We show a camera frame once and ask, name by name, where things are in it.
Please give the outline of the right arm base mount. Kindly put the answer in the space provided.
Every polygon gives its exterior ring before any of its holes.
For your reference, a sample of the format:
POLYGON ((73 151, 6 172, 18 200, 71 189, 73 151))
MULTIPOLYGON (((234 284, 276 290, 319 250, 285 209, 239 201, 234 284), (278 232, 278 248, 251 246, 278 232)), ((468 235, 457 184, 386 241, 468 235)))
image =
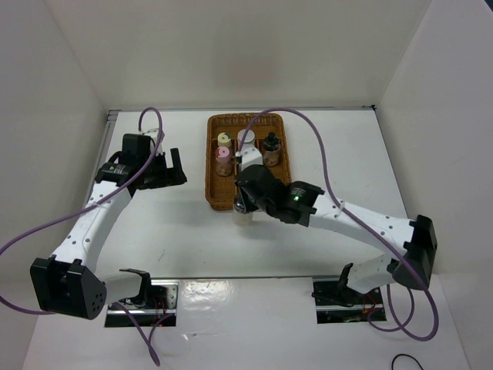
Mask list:
POLYGON ((314 279, 312 298, 315 303, 317 323, 346 324, 386 321, 384 300, 379 288, 366 294, 347 293, 337 290, 334 279, 314 279))

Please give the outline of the black cap bottle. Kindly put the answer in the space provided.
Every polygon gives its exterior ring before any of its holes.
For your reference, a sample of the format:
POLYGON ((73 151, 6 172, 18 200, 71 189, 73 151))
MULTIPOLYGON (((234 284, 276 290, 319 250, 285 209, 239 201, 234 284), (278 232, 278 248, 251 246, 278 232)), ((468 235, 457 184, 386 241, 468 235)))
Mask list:
POLYGON ((248 226, 253 222, 253 213, 247 212, 243 197, 238 193, 233 201, 233 222, 238 226, 248 226))
POLYGON ((267 167, 276 166, 280 161, 280 138, 269 132, 263 141, 263 163, 267 167))

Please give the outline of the pink cap spice bottle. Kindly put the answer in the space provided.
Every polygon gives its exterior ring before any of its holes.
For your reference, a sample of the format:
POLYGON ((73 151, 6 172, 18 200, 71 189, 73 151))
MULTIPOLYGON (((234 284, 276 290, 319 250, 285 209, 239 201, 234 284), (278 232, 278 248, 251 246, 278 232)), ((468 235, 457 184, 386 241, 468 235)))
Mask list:
POLYGON ((229 147, 219 146, 215 152, 215 170, 221 177, 228 177, 233 173, 232 153, 229 147))

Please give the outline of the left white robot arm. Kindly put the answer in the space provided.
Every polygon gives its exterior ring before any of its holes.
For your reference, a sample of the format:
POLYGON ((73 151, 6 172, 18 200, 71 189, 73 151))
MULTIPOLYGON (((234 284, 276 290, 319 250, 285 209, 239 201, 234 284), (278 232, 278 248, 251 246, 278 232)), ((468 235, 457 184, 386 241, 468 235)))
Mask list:
POLYGON ((37 258, 30 276, 39 307, 57 313, 92 320, 107 304, 130 302, 136 308, 151 303, 156 289, 146 271, 122 268, 117 274, 96 276, 96 265, 111 229, 138 190, 182 185, 187 181, 179 150, 170 150, 172 166, 159 154, 127 188, 114 194, 118 186, 136 174, 144 163, 134 152, 113 154, 96 175, 88 205, 66 239, 48 258, 37 258))

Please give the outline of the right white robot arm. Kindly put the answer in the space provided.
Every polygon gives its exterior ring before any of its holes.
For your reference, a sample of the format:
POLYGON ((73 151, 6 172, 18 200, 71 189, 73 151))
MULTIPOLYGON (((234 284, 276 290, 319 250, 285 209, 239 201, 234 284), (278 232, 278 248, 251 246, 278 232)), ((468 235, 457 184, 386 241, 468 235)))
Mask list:
POLYGON ((264 165, 247 167, 235 184, 249 212, 261 210, 285 224, 333 231, 381 251, 379 257, 344 267, 337 285, 341 300, 354 303, 393 283, 418 291, 429 288, 438 248, 431 218, 409 220, 335 203, 327 190, 303 181, 285 184, 264 165))

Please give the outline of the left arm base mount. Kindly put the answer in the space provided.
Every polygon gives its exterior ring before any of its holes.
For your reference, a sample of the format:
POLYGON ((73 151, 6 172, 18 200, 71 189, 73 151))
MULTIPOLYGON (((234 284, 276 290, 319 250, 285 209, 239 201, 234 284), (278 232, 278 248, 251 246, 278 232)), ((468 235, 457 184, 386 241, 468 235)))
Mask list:
MULTIPOLYGON (((179 300, 179 282, 153 278, 146 300, 123 298, 119 303, 144 328, 175 327, 179 300)), ((128 328, 134 324, 124 310, 111 304, 106 312, 106 328, 128 328)))

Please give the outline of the yellow cap spice bottle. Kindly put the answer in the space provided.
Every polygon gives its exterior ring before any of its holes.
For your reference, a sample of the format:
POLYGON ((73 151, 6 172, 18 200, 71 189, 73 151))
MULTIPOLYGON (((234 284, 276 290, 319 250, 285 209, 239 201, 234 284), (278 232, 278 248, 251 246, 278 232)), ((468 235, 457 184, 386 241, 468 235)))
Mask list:
POLYGON ((218 147, 226 147, 230 149, 233 146, 233 140, 229 133, 221 132, 217 136, 218 147))

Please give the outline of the silver cap jar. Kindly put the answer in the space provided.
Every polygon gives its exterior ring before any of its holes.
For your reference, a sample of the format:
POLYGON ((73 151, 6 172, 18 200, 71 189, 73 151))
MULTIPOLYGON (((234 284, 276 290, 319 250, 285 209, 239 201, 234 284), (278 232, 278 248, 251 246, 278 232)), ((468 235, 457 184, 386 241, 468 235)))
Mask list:
POLYGON ((255 133, 252 130, 246 131, 242 129, 237 134, 238 143, 243 143, 244 145, 253 145, 255 143, 255 133))

